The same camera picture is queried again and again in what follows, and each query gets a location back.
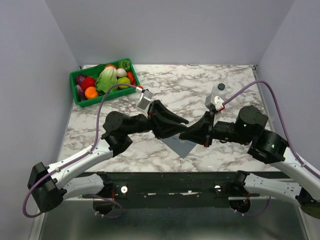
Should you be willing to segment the grey envelope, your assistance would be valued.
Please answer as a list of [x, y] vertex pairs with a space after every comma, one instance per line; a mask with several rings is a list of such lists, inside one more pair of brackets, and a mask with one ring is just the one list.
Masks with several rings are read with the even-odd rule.
[[177, 135], [161, 139], [161, 141], [183, 159], [197, 145], [196, 143], [188, 140], [181, 140]]

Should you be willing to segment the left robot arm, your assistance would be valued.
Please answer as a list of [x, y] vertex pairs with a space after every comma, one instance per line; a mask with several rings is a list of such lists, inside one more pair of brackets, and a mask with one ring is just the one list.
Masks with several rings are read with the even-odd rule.
[[169, 111], [160, 100], [148, 104], [146, 114], [128, 116], [118, 111], [110, 112], [103, 124], [104, 134], [96, 135], [92, 145], [62, 161], [49, 165], [35, 164], [27, 182], [28, 193], [22, 211], [26, 217], [29, 197], [35, 201], [39, 212], [46, 213], [64, 200], [81, 195], [107, 197], [111, 185], [101, 174], [79, 179], [89, 168], [118, 156], [132, 144], [131, 134], [151, 131], [157, 139], [166, 139], [186, 131], [188, 120]]

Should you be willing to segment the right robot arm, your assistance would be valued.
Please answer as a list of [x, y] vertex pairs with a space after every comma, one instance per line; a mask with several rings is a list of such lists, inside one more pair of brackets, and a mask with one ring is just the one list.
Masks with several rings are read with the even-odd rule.
[[212, 112], [180, 134], [187, 140], [209, 147], [213, 140], [248, 145], [248, 154], [255, 160], [271, 165], [292, 179], [284, 182], [237, 171], [234, 180], [223, 190], [236, 196], [259, 194], [274, 197], [299, 207], [305, 214], [320, 217], [320, 180], [294, 156], [289, 143], [279, 134], [265, 128], [268, 117], [250, 105], [240, 109], [235, 122], [217, 121]]

